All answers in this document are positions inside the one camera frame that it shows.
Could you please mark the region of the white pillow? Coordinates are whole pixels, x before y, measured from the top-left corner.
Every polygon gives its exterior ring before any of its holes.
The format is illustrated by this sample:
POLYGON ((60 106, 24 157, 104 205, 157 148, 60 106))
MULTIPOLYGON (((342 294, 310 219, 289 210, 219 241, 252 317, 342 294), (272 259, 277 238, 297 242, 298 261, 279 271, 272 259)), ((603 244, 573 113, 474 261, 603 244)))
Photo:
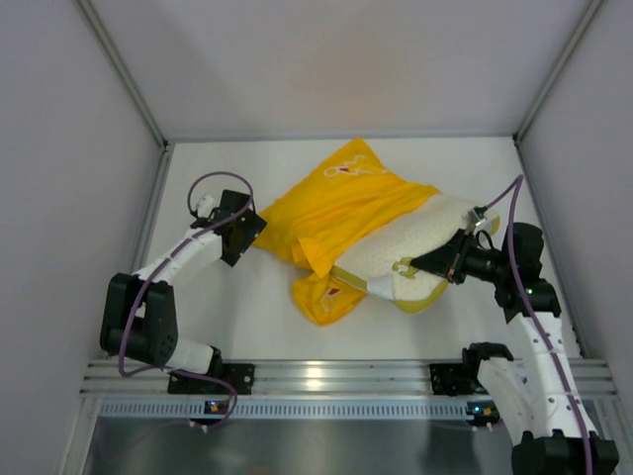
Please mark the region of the white pillow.
POLYGON ((416 210, 392 220, 346 249, 330 275, 371 296, 419 314, 441 296, 448 282, 416 269, 411 261, 446 244, 469 226, 474 201, 437 194, 416 210))

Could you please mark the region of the yellow Pikachu pillowcase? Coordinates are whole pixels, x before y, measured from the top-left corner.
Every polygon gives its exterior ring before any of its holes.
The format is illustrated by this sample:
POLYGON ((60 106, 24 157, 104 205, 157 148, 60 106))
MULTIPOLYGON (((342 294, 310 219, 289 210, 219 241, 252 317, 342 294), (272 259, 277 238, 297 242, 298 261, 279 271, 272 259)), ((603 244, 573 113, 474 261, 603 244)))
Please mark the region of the yellow Pikachu pillowcase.
POLYGON ((332 275, 336 260, 361 238, 439 193, 390 171, 358 138, 260 213, 267 226, 254 245, 309 272, 293 283, 292 298, 312 323, 327 326, 366 296, 332 275))

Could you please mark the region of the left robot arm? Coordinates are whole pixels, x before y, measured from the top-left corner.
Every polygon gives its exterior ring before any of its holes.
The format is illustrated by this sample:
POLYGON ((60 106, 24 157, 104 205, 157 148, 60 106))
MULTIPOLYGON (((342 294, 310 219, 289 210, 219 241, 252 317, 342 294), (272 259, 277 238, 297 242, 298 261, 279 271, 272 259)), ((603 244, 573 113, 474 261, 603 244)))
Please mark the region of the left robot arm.
POLYGON ((226 190, 220 200, 205 196, 194 222, 169 250, 132 273, 109 282, 100 346, 119 362, 127 358, 150 367, 221 378, 221 351, 179 332, 176 290, 223 261, 233 267, 267 223, 250 195, 226 190))

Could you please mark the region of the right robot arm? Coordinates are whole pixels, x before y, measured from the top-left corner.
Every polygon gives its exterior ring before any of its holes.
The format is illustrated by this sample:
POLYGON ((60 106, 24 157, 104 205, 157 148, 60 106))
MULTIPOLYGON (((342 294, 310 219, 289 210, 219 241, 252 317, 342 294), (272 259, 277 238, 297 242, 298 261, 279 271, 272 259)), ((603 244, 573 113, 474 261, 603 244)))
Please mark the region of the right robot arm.
POLYGON ((487 391, 512 440, 515 474, 612 474, 614 441, 601 437, 585 409, 563 342, 561 306, 541 277, 542 231, 508 225, 500 249, 480 247, 458 230, 444 245, 414 258, 412 267, 461 284, 468 277, 495 287, 515 349, 473 343, 462 364, 487 391))

